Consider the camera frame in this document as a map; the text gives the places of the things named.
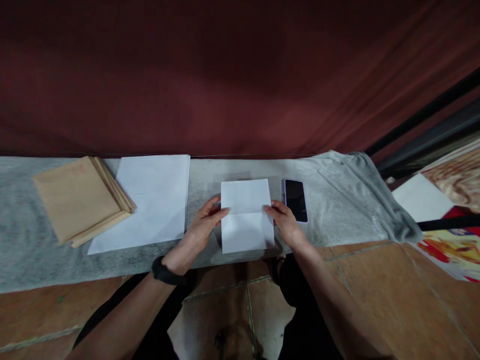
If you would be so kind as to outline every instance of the finger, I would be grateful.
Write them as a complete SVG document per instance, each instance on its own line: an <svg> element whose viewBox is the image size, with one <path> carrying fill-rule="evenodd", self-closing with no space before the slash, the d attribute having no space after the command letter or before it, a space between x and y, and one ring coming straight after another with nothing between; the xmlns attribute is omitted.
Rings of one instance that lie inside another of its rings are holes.
<svg viewBox="0 0 480 360"><path fill-rule="evenodd" d="M220 209L221 209L220 205L214 205L214 206L210 209L210 211L208 212L208 215L209 215L209 216L212 216L213 214L218 213L218 212L220 211Z"/></svg>
<svg viewBox="0 0 480 360"><path fill-rule="evenodd" d="M220 210L219 212L213 214L212 216L210 216L210 218L212 219L213 222L218 223L220 220L222 220L224 217L227 216L227 214L229 213L230 209L228 207L226 208L223 208L222 210Z"/></svg>
<svg viewBox="0 0 480 360"><path fill-rule="evenodd" d="M207 211L209 212L216 203L218 203L220 201L220 196L215 196L213 198L211 198L210 200L208 200L201 208L200 210L202 211Z"/></svg>
<svg viewBox="0 0 480 360"><path fill-rule="evenodd" d="M283 202L278 201L278 200L273 200L271 202L271 205L274 208L277 208L281 213L286 214L289 211L289 208L287 205L285 205Z"/></svg>
<svg viewBox="0 0 480 360"><path fill-rule="evenodd" d="M270 207L268 205L265 205L263 207L263 209L265 210L265 212L267 213L267 215L269 215L273 221L275 220L279 220L279 217L280 215L282 215L280 212L278 212L276 209L274 209L273 207Z"/></svg>

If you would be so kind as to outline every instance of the colorful poster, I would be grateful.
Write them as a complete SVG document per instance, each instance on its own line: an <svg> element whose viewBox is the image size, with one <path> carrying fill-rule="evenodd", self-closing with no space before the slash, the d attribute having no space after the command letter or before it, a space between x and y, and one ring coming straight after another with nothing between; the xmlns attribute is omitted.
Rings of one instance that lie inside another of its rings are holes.
<svg viewBox="0 0 480 360"><path fill-rule="evenodd" d="M480 237L466 229L423 233L416 250L458 280L480 283Z"/></svg>
<svg viewBox="0 0 480 360"><path fill-rule="evenodd" d="M432 162L420 173L455 205L480 214L480 139Z"/></svg>

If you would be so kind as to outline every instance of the person's left hand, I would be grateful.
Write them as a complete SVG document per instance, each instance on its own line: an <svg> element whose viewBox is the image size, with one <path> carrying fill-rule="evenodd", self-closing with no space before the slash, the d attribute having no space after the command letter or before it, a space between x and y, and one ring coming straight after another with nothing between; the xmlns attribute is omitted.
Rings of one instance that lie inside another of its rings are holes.
<svg viewBox="0 0 480 360"><path fill-rule="evenodd" d="M220 220L229 213L228 208L220 209L219 205L215 205L219 201L220 196L207 201L196 212L190 227L183 236L182 241L194 245L199 252L207 246L209 235L214 227L220 225Z"/></svg>

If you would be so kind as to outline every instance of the phone screen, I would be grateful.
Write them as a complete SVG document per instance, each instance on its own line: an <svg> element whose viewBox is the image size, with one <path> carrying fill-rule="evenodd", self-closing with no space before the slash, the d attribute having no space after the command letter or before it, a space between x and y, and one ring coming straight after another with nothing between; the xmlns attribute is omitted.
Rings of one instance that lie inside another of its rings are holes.
<svg viewBox="0 0 480 360"><path fill-rule="evenodd" d="M285 202L298 222L307 223L309 221L304 184L301 181L285 179Z"/></svg>

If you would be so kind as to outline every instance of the table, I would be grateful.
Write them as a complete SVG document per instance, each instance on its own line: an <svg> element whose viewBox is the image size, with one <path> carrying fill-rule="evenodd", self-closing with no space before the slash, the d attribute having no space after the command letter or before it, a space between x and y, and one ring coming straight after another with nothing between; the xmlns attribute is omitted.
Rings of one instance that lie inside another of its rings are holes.
<svg viewBox="0 0 480 360"><path fill-rule="evenodd" d="M0 293L74 284L146 272L178 240L87 255L90 242L72 249L57 245L32 176L72 158L0 157ZM120 159L106 159L116 175ZM268 179L270 196L281 200L282 179L302 180L310 221L300 224L315 247L391 239L416 242L421 231L395 202L368 156L329 151L303 159L192 159L186 224L205 201L220 193L221 181ZM291 252L277 248L222 254L216 228L194 268L245 262Z"/></svg>

